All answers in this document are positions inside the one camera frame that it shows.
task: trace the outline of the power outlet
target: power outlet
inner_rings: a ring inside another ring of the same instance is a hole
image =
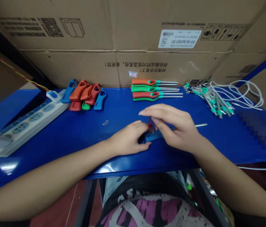
[[[43,112],[49,112],[49,111],[53,110],[54,107],[55,107],[54,104],[48,104],[42,110],[43,110]]]
[[[13,134],[18,134],[22,131],[24,131],[26,128],[28,128],[29,123],[28,122],[23,122],[21,124],[18,124],[14,129],[12,130]]]
[[[35,113],[33,114],[31,117],[29,117],[29,121],[30,122],[34,122],[34,121],[37,121],[39,120],[44,114],[42,112],[38,112],[38,113]]]

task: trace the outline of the blue screwdriver handle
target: blue screwdriver handle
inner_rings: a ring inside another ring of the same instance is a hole
[[[68,84],[66,91],[65,91],[65,93],[61,99],[62,103],[70,103],[71,102],[69,98],[76,87],[77,87],[77,83],[75,82],[75,79],[70,80],[70,83]]]
[[[102,110],[103,102],[106,97],[106,91],[101,89],[101,92],[97,96],[96,103],[94,105],[94,110]]]

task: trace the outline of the red floor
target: red floor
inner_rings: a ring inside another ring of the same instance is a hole
[[[245,164],[240,166],[252,168],[261,167],[258,164]],[[243,171],[261,185],[261,187],[266,189],[266,171],[245,169],[243,169]],[[85,180],[78,182],[68,193],[61,197],[49,209],[33,218],[31,220],[30,227],[73,227],[86,184],[87,182]],[[99,184],[97,182],[89,226],[95,226],[97,224],[101,211],[102,203]]]
[[[78,182],[55,204],[31,220],[30,227],[73,227],[87,181]],[[89,226],[95,226],[102,211],[99,184],[97,182]]]

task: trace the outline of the qr code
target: qr code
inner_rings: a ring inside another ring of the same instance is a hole
[[[38,18],[50,37],[64,37],[54,18]]]

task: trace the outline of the white cable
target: white cable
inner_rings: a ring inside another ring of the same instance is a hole
[[[251,170],[266,170],[266,169],[260,169],[260,168],[248,168],[248,167],[239,167],[240,169],[251,169]]]
[[[239,91],[239,88],[237,88],[236,86],[232,85],[233,83],[240,82],[240,81],[241,82],[245,82],[245,84],[247,85],[247,90],[246,90],[246,92],[244,94],[242,94]],[[258,93],[256,93],[256,92],[251,90],[250,84],[252,84],[257,89]],[[209,88],[212,89],[216,93],[222,93],[222,94],[226,95],[229,99],[224,99],[225,101],[236,101],[236,102],[239,102],[239,103],[243,104],[243,106],[242,106],[242,105],[240,105],[238,103],[234,103],[233,102],[232,104],[234,104],[236,106],[240,106],[240,107],[246,108],[246,109],[262,110],[262,109],[259,108],[259,107],[261,107],[264,104],[264,99],[263,99],[261,90],[257,87],[257,85],[255,85],[254,83],[252,83],[250,81],[237,80],[237,81],[234,81],[234,82],[232,82],[232,83],[230,83],[228,85],[220,85],[220,84],[215,83],[214,81],[211,81]],[[257,104],[254,104],[253,101],[251,101],[249,98],[246,97],[248,92],[251,92],[255,96],[259,97],[260,100],[259,100],[259,102]]]

